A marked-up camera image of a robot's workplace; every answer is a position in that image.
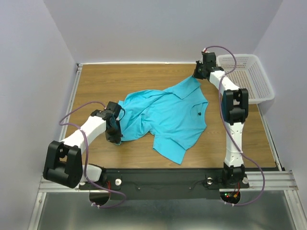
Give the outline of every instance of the white plastic basket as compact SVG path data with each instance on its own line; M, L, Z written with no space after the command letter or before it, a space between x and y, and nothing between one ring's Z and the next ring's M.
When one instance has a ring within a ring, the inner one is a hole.
M236 70L227 76L235 85L248 90L248 103L258 104L272 100L274 92L259 58L253 54L235 54L235 57ZM235 65L231 55L220 55L216 62L225 72L230 71Z

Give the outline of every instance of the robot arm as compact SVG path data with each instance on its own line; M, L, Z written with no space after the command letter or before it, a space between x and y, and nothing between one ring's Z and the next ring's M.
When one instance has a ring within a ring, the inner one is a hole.
M106 132L106 139L111 143L119 144L121 140L120 124L117 117L121 106L109 102L103 111L95 110L81 129L87 138L88 145L100 134ZM61 142L52 141L47 150L47 157L43 172L46 180L74 188L79 182L85 182L81 155L85 151L83 134L76 130ZM92 181L98 181L102 169L98 166L88 165L86 174Z
M224 75L224 70L216 65L215 53L202 53L202 60L196 62L193 77L207 79L219 89L220 81ZM226 129L241 149L243 126L248 116L248 91L247 89L237 87L225 76L220 93L223 96L221 107ZM237 183L244 178L244 174L245 168L242 156L232 139L226 133L223 181L227 184Z

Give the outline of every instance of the gray wall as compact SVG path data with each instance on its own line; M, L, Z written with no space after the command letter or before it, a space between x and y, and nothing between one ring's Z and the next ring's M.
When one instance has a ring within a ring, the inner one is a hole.
M0 229L19 230L30 221L75 61L43 1L5 1L0 15Z
M275 100L261 105L277 152L286 170L293 170L307 212L307 1L284 0L260 41L259 56L275 91Z
M282 0L44 0L77 62L195 61L252 53Z

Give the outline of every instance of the cable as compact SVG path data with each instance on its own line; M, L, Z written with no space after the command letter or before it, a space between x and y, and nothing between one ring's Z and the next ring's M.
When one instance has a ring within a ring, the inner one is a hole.
M121 110L124 111L124 115L123 115L123 116L121 117L121 119L118 120L118 121L121 121L121 120L124 118L124 116L126 115L126 110L125 110L123 107L121 108Z
M95 203L92 203L92 206L95 206L95 207L98 207L98 208L111 208L111 207L117 207L119 205L121 205L126 199L127 199L127 196L126 194L122 193L122 192L119 192L119 191L114 191L114 190L111 190L111 189L108 189L108 188L104 188L104 187L101 187L99 185L97 185L95 182L93 182L91 179L89 179L87 177L87 174L86 174L86 169L87 169L87 165L88 165L88 142L87 142L87 138L86 138L86 134L83 130L81 130L81 127L74 124L74 123L70 123L70 122L67 122L67 123L62 123L62 121L68 117L69 115L73 114L74 112L76 112L77 110L83 108L84 106L88 105L88 104L92 104L92 103L98 103L98 104L101 104L104 108L106 107L102 102L98 102L98 101L91 101L91 102L88 102L88 103L85 103L83 105L81 105L80 107L74 109L73 111L71 111L70 113L68 113L67 115L65 115L60 121L59 121L59 125L60 126L74 126L76 127L78 130L80 130L80 132L82 133L83 135L83 138L84 138L84 142L85 142L85 152L86 152L86 156L85 156L85 164L84 164L84 171L83 171L83 174L84 174L84 177L86 178L86 180L93 186L95 186L96 188L100 189L100 190L105 190L105 191L108 191L109 193L114 193L114 194L118 194L118 195L121 195L123 196L124 198L117 204L114 204L114 205L110 205L110 206L100 206L100 205L96 205Z
M233 144L234 144L235 147L237 148L237 150L241 153L242 157L244 157L245 159L247 159L247 160L253 162L253 163L257 166L257 168L259 168L259 170L260 170L260 172L261 172L261 175L262 175L262 178L263 178L262 189L261 189L260 193L258 194L258 196L257 196L255 199L253 199L253 200L251 200L251 201L249 201L249 202L243 203L243 204L230 204L230 203L229 203L230 205L234 205L234 206L249 205L249 204L254 203L255 201L257 201L257 200L262 196L262 194L263 194L263 192L264 192L264 187L265 187L265 176L264 176L263 170L262 170L262 168L260 167L260 165L258 165L257 162L255 162L253 159L249 158L248 156L246 156L246 155L243 153L243 151L240 149L240 147L237 145L237 143L235 142L235 140L234 140L233 137L231 136L229 130L226 128L226 124L225 124L225 121L224 121L224 118L223 118L223 113L222 113L222 106L221 106L221 88L222 88L222 81L223 81L224 77L225 77L227 74L232 73L232 72L235 71L235 69L236 69L236 57L235 57L235 55L234 55L230 50L228 50L227 48L225 48L225 47L223 47L223 46L208 46L208 47L206 47L206 48L203 49L203 52L206 52L208 48L213 48L213 47L222 48L222 49L228 51L228 52L230 53L230 55L234 58L234 61L235 61L235 66L234 66L234 68L233 68L232 70L230 70L229 72L225 73L225 74L222 76L222 78L221 78L221 80L220 80L220 84L219 84L219 102L220 102L220 103L219 103L219 106L220 106L220 116L221 116L221 119L222 119L224 128L225 128L225 130L226 130L228 136L230 137L231 141L233 142Z

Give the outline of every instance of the wooden surface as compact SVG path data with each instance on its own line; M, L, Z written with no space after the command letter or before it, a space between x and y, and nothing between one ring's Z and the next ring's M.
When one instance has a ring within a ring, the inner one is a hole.
M190 76L195 65L84 65L73 109L88 101L118 102L128 93L164 90ZM107 168L212 168L222 167L225 158L226 134L219 115L217 89L201 80L201 90L209 101L205 120L207 128L178 165L152 150L154 136L144 137L120 146L110 144L100 135L90 146L89 162ZM70 122L82 125L92 111L103 109L90 104L71 115ZM66 136L75 128L68 127ZM256 105L250 105L243 132L243 152L261 167L275 167L271 149ZM244 160L246 167L255 167Z

